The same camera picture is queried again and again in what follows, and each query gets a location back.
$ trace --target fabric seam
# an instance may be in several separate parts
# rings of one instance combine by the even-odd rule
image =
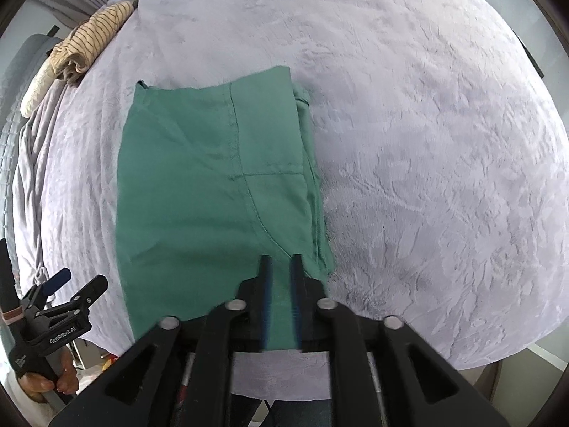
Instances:
[[[276,245],[279,249],[281,249],[281,251],[286,256],[290,257],[291,255],[285,249],[283,249],[282,246],[271,236],[271,233],[268,232],[266,226],[264,225],[263,221],[261,220],[261,217],[259,216],[259,211],[257,210],[257,205],[255,205],[255,199],[253,198],[253,196],[251,194],[251,189],[249,188],[249,184],[247,182],[247,176],[243,172],[243,162],[241,161],[241,152],[240,152],[240,148],[239,148],[239,121],[237,120],[237,111],[235,110],[235,103],[233,102],[232,86],[233,86],[233,84],[229,84],[229,101],[231,101],[231,107],[233,110],[233,118],[235,120],[235,126],[237,127],[237,159],[239,160],[239,166],[240,166],[239,170],[240,170],[241,176],[243,177],[243,180],[245,182],[245,188],[247,189],[247,195],[248,195],[249,199],[251,200],[252,208],[255,212],[255,216],[257,218],[257,221],[261,225],[261,228],[263,228],[263,231],[265,232],[265,234],[268,236],[268,238],[271,240],[271,242],[274,243],[274,245]]]
[[[314,170],[312,169],[312,163],[310,162],[310,158],[308,157],[308,152],[306,151],[306,148],[304,147],[304,141],[302,142],[302,152],[303,154],[306,154],[306,160],[308,160],[308,169],[310,170],[310,175],[312,177],[312,182],[314,183],[314,187],[317,188],[318,191],[320,191],[320,185],[317,185],[317,180],[314,176]],[[315,211],[317,213],[313,213],[312,217],[313,220],[312,222],[314,223],[314,227],[316,229],[316,232],[314,233],[316,235],[316,239],[314,242],[314,259],[317,261],[317,264],[320,263],[320,249],[319,249],[319,244],[318,244],[318,240],[320,239],[320,230],[319,230],[319,226],[318,226],[318,220],[320,219],[320,213],[318,211],[318,202],[315,204]]]
[[[263,173],[243,173],[244,176],[269,176],[269,175],[304,175],[303,172],[263,172]]]

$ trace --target green fabric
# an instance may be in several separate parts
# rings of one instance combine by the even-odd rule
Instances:
[[[137,84],[118,156],[116,248],[136,338],[234,298],[273,259],[267,349],[294,348],[288,261],[334,268],[308,93],[275,67],[211,88]]]

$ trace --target human hand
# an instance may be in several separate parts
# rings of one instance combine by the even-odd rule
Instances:
[[[73,355],[67,347],[62,349],[62,368],[63,374],[57,384],[33,372],[25,373],[18,382],[30,399],[38,403],[45,403],[46,400],[42,395],[45,392],[57,389],[58,392],[70,395],[79,389],[77,369],[73,366]]]

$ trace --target metal screw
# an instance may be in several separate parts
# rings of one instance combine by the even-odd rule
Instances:
[[[241,311],[247,308],[247,302],[236,298],[235,300],[226,302],[225,307],[231,311]]]
[[[338,302],[331,298],[321,298],[317,301],[317,305],[321,310],[333,310],[338,306]]]
[[[401,329],[403,327],[403,321],[401,321],[397,316],[388,316],[383,319],[383,324],[385,324],[385,327],[393,330]]]
[[[166,318],[160,321],[160,327],[167,331],[171,331],[172,329],[177,328],[179,324],[180,322],[178,319],[174,318],[173,316],[166,316]]]

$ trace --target black pants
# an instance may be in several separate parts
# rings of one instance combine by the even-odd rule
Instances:
[[[230,427],[247,427],[261,400],[232,395]],[[332,405],[330,400],[280,401],[272,405],[271,411],[261,427],[331,427]]]

